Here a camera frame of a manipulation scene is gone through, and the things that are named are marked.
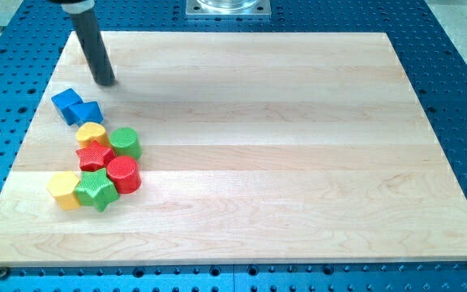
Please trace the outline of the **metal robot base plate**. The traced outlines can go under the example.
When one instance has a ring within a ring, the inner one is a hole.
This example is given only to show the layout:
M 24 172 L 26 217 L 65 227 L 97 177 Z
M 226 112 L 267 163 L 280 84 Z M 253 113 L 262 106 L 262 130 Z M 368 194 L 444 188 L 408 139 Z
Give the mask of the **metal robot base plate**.
M 207 17 L 270 17 L 270 0 L 186 0 L 186 15 Z

